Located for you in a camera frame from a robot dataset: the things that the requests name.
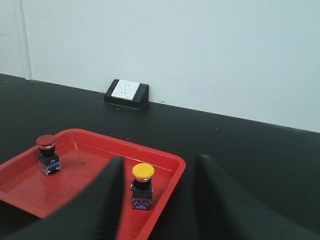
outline red tray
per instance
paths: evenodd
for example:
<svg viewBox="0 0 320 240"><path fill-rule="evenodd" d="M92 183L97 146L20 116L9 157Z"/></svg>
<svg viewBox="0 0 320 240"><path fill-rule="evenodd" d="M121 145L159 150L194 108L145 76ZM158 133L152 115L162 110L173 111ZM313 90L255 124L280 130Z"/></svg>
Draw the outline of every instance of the red tray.
<svg viewBox="0 0 320 240"><path fill-rule="evenodd" d="M55 136L61 171L50 176L41 172L39 148L34 146L0 165L0 200L45 218L83 190L112 157L123 156L127 187L117 239L146 240L186 168L184 160L167 152L83 129L67 129ZM155 168L151 210L132 209L131 205L132 168L140 162Z"/></svg>

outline wall socket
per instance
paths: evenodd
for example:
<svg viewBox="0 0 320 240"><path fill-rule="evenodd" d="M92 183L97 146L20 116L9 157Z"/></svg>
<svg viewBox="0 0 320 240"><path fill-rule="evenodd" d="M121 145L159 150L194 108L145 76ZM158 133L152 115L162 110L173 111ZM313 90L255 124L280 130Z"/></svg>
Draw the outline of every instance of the wall socket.
<svg viewBox="0 0 320 240"><path fill-rule="evenodd" d="M111 94L111 97L132 101L139 86L140 83L136 81L119 80Z"/></svg>

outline red push button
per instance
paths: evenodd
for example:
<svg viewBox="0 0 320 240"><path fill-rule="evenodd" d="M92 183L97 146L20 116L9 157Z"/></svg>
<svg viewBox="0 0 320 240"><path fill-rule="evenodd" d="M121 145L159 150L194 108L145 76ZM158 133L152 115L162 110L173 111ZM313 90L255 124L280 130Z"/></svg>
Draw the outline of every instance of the red push button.
<svg viewBox="0 0 320 240"><path fill-rule="evenodd" d="M57 138L54 135L42 135L38 137L35 142L37 145L39 145L40 149L52 149L55 146Z"/></svg>

